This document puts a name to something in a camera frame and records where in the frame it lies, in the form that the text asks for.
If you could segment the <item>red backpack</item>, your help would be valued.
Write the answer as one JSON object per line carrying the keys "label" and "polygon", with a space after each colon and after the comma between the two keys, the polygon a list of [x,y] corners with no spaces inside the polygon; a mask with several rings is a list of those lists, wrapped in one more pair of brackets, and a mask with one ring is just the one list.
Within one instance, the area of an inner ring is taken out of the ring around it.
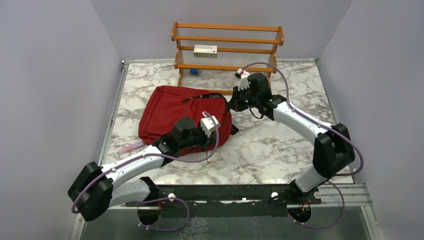
{"label": "red backpack", "polygon": [[220,123],[219,147],[239,129],[232,123],[227,99],[218,92],[204,89],[162,85],[155,88],[138,125],[138,137],[147,145],[169,133],[182,117],[190,117],[196,125],[208,112]]}

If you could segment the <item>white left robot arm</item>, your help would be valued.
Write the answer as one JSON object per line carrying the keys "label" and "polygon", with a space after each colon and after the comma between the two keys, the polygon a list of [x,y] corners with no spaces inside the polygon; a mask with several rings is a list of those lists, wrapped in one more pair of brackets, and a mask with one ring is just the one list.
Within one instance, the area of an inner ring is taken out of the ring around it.
{"label": "white left robot arm", "polygon": [[104,165],[94,161],[87,163],[67,191],[72,201],[71,212],[81,214],[89,222],[112,206],[133,202],[129,180],[172,161],[181,161],[185,149],[199,147],[206,151],[213,146],[209,155],[200,159],[201,162],[208,160],[219,146],[222,128],[218,119],[207,112],[198,123],[190,117],[181,117],[170,132],[139,153]]}

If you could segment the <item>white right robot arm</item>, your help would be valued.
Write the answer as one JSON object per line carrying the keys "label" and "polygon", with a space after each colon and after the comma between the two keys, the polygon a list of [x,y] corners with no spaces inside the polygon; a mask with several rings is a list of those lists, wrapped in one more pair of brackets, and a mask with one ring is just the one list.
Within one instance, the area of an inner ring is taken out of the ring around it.
{"label": "white right robot arm", "polygon": [[235,77],[239,83],[232,89],[228,103],[231,110],[242,112],[255,108],[262,118],[267,117],[286,125],[313,145],[312,165],[289,184],[287,196],[292,202],[302,203],[312,189],[334,177],[355,160],[345,125],[321,122],[290,106],[285,97],[272,94],[268,78],[260,72],[248,73],[239,69]]}

